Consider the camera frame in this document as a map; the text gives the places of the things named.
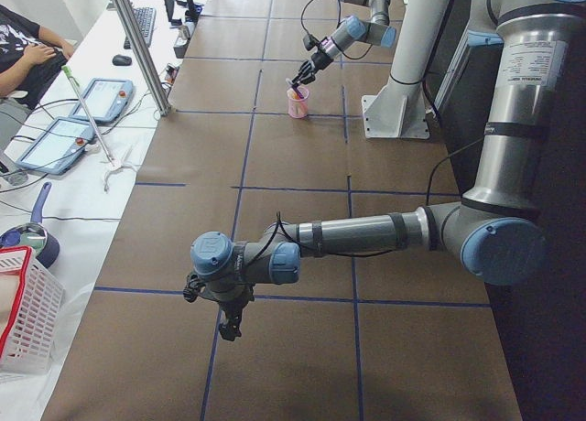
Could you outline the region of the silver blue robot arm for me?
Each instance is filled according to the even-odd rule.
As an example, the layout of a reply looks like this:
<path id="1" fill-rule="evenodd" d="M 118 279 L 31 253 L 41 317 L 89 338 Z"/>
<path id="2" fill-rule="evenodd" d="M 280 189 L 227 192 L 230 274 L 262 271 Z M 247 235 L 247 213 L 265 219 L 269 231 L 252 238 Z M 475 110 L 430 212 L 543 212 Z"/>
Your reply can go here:
<path id="1" fill-rule="evenodd" d="M 356 41 L 396 43 L 388 84 L 364 98 L 369 137 L 414 137 L 421 131 L 408 100 L 425 76 L 449 0 L 409 0 L 400 31 L 388 24 L 390 0 L 342 0 L 372 16 L 344 19 L 324 39 L 307 37 L 312 57 L 295 85 L 315 78 Z M 241 334 L 244 307 L 258 284 L 292 284 L 305 256 L 369 257 L 411 246 L 442 249 L 485 283 L 503 286 L 533 275 L 546 249 L 532 200 L 537 164 L 570 42 L 585 28 L 585 0 L 472 0 L 463 41 L 501 44 L 494 96 L 474 185 L 457 202 L 426 204 L 410 213 L 287 224 L 277 221 L 256 242 L 206 232 L 190 248 L 193 263 L 183 296 L 217 303 L 225 340 Z"/>
<path id="2" fill-rule="evenodd" d="M 390 27 L 391 0 L 337 0 L 338 11 L 341 12 L 341 4 L 353 4 L 368 7 L 370 18 L 362 20 L 357 16 L 347 16 L 341 19 L 338 16 L 336 29 L 327 37 L 317 39 L 305 27 L 304 14 L 312 2 L 310 0 L 301 13 L 301 27 L 305 31 L 303 44 L 307 51 L 316 49 L 310 59 L 305 60 L 298 69 L 297 75 L 288 80 L 288 84 L 296 90 L 301 84 L 307 85 L 315 81 L 316 74 L 325 70 L 335 59 L 344 55 L 345 51 L 354 42 L 363 42 L 371 46 L 391 48 L 396 38 L 396 30 Z"/>

